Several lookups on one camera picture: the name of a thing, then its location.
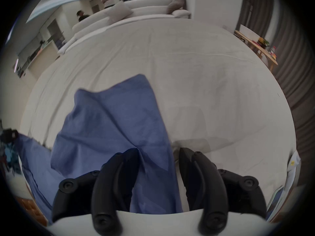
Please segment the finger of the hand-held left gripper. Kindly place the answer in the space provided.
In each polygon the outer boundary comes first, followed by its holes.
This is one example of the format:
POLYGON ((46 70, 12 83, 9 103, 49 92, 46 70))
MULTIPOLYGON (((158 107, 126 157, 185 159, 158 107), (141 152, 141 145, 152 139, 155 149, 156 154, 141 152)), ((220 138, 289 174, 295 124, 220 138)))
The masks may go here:
POLYGON ((18 131, 9 129, 4 129, 0 135, 1 142, 14 142, 18 138, 18 131))

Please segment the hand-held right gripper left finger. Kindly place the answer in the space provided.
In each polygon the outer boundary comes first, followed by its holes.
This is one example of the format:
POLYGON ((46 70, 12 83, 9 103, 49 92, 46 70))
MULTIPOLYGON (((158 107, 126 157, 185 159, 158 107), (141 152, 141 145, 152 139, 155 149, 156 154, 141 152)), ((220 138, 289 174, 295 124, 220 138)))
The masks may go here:
POLYGON ((100 170, 64 179, 53 201, 52 222, 91 214, 98 234, 121 235, 117 210, 130 211, 139 168, 139 151, 131 148, 113 155, 100 170))

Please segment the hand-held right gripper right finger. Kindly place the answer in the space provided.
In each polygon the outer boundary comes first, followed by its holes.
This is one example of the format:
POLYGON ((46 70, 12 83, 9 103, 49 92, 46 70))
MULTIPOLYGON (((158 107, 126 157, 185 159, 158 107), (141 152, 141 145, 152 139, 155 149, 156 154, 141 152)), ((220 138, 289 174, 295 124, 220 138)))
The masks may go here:
POLYGON ((189 210, 203 209, 198 225, 202 235, 221 233, 229 212, 266 218, 266 201, 255 177, 217 169, 202 152, 186 147, 179 150, 179 171, 189 210))

